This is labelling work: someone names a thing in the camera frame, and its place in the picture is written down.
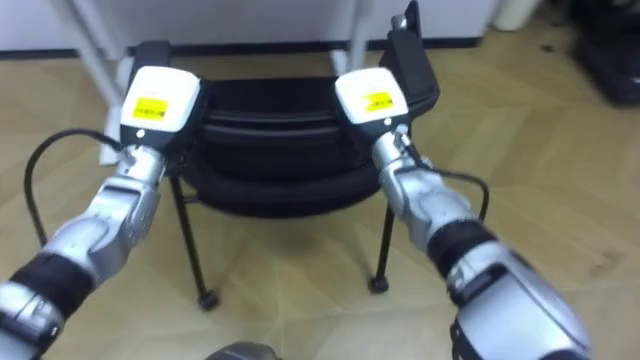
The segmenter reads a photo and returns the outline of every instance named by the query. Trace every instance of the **white wall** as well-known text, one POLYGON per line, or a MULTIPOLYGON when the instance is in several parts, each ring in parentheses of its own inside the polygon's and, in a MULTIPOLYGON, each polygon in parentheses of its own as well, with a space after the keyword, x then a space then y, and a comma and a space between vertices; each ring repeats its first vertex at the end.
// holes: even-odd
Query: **white wall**
MULTIPOLYGON (((0 0, 0 50, 70 48, 46 0, 0 0)), ((113 14, 127 45, 345 40, 354 0, 80 0, 113 14)), ((376 2, 371 37, 382 39, 391 14, 408 0, 376 2)), ((482 36, 497 0, 420 0, 428 38, 482 36)), ((92 14, 83 7, 85 14, 92 14)))

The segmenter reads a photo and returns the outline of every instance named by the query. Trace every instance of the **black metal chair leg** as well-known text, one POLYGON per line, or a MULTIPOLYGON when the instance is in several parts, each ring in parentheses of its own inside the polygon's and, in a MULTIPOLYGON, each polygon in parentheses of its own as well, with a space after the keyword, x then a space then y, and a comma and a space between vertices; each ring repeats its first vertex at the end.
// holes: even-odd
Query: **black metal chair leg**
POLYGON ((193 240, 189 214, 187 214, 186 200, 182 193, 182 187, 180 186, 180 178, 170 176, 169 182, 171 184, 171 192, 173 193, 176 210, 178 211, 178 219, 180 220, 180 228, 182 229, 184 244, 187 248, 187 254, 189 255, 191 273, 193 274, 193 280, 196 284, 196 289, 198 290, 198 304, 202 310, 209 311, 218 306, 219 298, 214 291, 207 289, 204 283, 202 268, 200 267, 200 259, 198 257, 198 249, 196 248, 195 241, 193 240))
POLYGON ((387 204, 387 212, 384 215, 384 230, 382 231, 382 242, 380 243, 380 255, 378 257, 378 269, 376 275, 369 282, 369 290, 373 294, 382 294, 389 290, 389 280, 387 280, 387 260, 389 259, 389 248, 391 247, 391 234, 393 232, 393 222, 395 214, 387 204))

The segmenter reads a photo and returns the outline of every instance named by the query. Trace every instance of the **black chair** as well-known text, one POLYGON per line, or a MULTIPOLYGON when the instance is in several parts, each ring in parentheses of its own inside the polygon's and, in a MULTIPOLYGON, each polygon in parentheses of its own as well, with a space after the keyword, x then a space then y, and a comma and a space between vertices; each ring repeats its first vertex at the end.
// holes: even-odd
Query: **black chair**
MULTIPOLYGON (((380 66, 401 85, 412 118, 430 110, 439 89, 422 45, 418 5, 406 26, 388 34, 380 66)), ((136 48, 132 74, 145 65, 169 66, 167 42, 136 48)), ((335 77, 203 81, 209 94, 189 161, 170 169, 171 189, 202 309, 218 303, 204 283, 186 205, 202 203, 263 218, 304 217, 358 203, 379 190, 368 153, 358 151, 339 126, 335 77), (195 189, 185 195, 179 178, 195 189)), ((394 215, 387 206, 373 293, 387 291, 385 276, 394 215)))
POLYGON ((573 55, 614 105, 640 104, 640 1, 575 1, 573 55))

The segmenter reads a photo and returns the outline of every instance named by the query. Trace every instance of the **black cable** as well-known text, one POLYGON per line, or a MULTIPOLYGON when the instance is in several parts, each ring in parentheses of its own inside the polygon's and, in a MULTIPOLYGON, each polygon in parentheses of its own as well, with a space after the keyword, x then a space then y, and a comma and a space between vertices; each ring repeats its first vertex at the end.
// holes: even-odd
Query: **black cable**
POLYGON ((420 154, 418 153, 418 150, 416 150, 413 144, 407 146, 406 149, 407 149, 407 152, 409 153, 409 156, 411 156, 411 159, 413 159, 413 161, 416 163, 416 166, 418 166, 419 168, 424 169, 426 171, 430 171, 432 173, 436 173, 442 177, 466 181, 480 187, 480 189, 482 190, 482 206, 480 207, 480 212, 478 213, 478 217, 480 218, 480 220, 484 221, 485 217, 487 216, 487 211, 489 210, 489 186, 487 185, 487 183, 485 183, 482 179, 475 177, 473 175, 438 169, 438 168, 429 166, 422 160, 422 157, 420 156, 420 154))
POLYGON ((42 219, 40 218, 40 212, 38 211, 38 206, 36 205, 36 201, 33 197, 33 171, 36 167, 36 163, 40 156, 47 150, 51 144, 56 141, 73 135, 84 135, 88 136, 94 140, 97 140, 105 145, 113 148, 114 151, 120 152, 123 149, 123 145, 110 138, 107 135, 104 135, 102 132, 97 130, 90 129, 68 129, 63 130, 58 133, 55 133, 49 136, 45 141, 43 141, 38 147, 33 151, 31 157, 29 157, 29 161, 27 162, 27 167, 24 170, 24 197, 27 202, 27 209, 29 210, 29 215, 31 215, 31 221, 33 222, 33 227, 36 229, 36 234, 38 235, 38 241, 41 246, 47 243, 47 233, 44 230, 44 226, 42 225, 42 219))

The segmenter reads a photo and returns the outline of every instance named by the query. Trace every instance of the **silver robot arm segment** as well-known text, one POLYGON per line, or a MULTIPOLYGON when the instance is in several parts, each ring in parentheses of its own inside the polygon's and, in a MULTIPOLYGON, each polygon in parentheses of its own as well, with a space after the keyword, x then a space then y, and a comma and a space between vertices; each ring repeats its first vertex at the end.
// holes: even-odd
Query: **silver robot arm segment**
POLYGON ((82 215, 0 284, 0 359, 41 356, 87 296, 122 270, 153 222, 167 163, 182 159, 192 141, 206 110, 203 92, 186 71, 138 70, 122 106, 125 148, 115 174, 82 215))
POLYGON ((46 246, 0 284, 0 359, 31 359, 59 336, 87 296, 124 267, 146 236, 166 161, 130 146, 88 209, 62 225, 46 246))
POLYGON ((380 183, 411 241, 434 262, 460 311, 456 356, 473 359, 588 359, 584 326, 558 293, 497 241, 467 200, 403 151, 406 132, 373 146, 380 183))

